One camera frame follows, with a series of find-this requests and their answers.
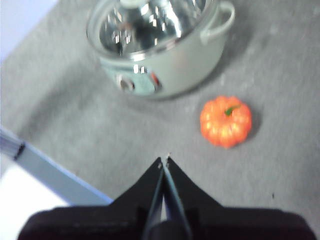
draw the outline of small pumpkin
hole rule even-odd
[[[210,143],[230,148],[247,138],[252,127],[251,111],[235,96],[218,96],[204,105],[200,126]]]

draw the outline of pot handle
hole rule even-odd
[[[213,29],[210,29],[212,23],[215,20],[215,17],[213,17],[214,19],[212,19],[207,25],[207,27],[200,33],[201,42],[204,45],[207,45],[209,41],[212,41],[217,37],[225,34],[227,31],[229,31],[231,26],[234,24],[236,10],[235,10],[235,6],[231,2],[221,1],[217,8],[218,8],[217,11],[221,11],[222,13],[230,13],[230,17],[223,24]]]

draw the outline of cooking pot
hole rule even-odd
[[[228,1],[101,0],[87,38],[121,90],[161,98],[194,87],[213,70],[234,20]]]

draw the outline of gray floor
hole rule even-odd
[[[60,1],[1,66],[1,124],[112,198],[158,156],[226,206],[303,215],[320,237],[320,1],[233,0],[222,59],[197,89],[154,101],[117,91],[86,41],[95,0]],[[218,95],[253,112],[248,140],[202,138]]]

